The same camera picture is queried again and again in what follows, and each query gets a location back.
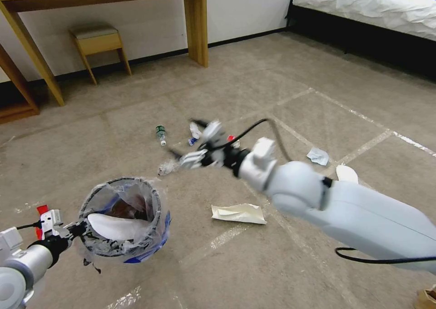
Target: stool cushion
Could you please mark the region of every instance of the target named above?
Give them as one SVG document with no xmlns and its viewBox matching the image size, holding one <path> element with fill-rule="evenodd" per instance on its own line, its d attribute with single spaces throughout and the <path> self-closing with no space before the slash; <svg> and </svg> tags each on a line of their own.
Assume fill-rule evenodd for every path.
<svg viewBox="0 0 436 309">
<path fill-rule="evenodd" d="M 89 39 L 96 36 L 118 33 L 118 30 L 108 24 L 87 24 L 72 27 L 70 32 L 77 39 Z"/>
</svg>

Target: bed frame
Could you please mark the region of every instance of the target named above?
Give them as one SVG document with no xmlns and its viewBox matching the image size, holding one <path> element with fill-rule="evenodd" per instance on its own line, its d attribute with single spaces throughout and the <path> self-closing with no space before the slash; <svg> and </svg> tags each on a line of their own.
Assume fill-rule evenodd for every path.
<svg viewBox="0 0 436 309">
<path fill-rule="evenodd" d="M 303 8 L 292 0 L 286 19 L 290 31 L 341 47 L 345 54 L 363 55 L 436 81 L 434 41 Z"/>
</svg>

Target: trash can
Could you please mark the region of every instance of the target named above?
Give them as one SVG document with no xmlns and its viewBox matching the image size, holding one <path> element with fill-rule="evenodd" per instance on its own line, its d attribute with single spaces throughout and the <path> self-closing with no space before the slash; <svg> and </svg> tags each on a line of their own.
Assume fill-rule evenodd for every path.
<svg viewBox="0 0 436 309">
<path fill-rule="evenodd" d="M 120 218 L 144 219 L 149 222 L 135 234 L 134 239 L 117 241 L 99 235 L 88 224 L 88 232 L 81 237 L 88 252 L 94 255 L 132 264 L 140 263 L 158 251 L 168 239 L 171 215 L 165 193 L 158 180 L 122 177 L 95 186 L 83 203 L 79 219 L 89 214 L 108 214 Z"/>
</svg>

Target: water bottle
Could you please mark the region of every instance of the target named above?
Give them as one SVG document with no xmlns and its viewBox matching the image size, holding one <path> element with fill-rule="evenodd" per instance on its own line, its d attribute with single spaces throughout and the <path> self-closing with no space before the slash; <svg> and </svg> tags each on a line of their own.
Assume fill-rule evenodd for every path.
<svg viewBox="0 0 436 309">
<path fill-rule="evenodd" d="M 156 135 L 160 141 L 160 145 L 167 145 L 165 127 L 162 125 L 156 126 Z"/>
</svg>

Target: bed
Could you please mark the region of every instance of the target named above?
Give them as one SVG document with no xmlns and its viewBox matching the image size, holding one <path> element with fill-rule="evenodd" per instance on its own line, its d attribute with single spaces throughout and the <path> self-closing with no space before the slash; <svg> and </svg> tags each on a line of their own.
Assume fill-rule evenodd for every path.
<svg viewBox="0 0 436 309">
<path fill-rule="evenodd" d="M 328 35 L 345 49 L 365 45 L 386 52 L 384 59 L 392 57 L 395 64 L 416 66 L 431 55 L 424 66 L 436 76 L 429 64 L 436 55 L 436 0 L 291 0 L 287 22 L 318 37 Z"/>
</svg>

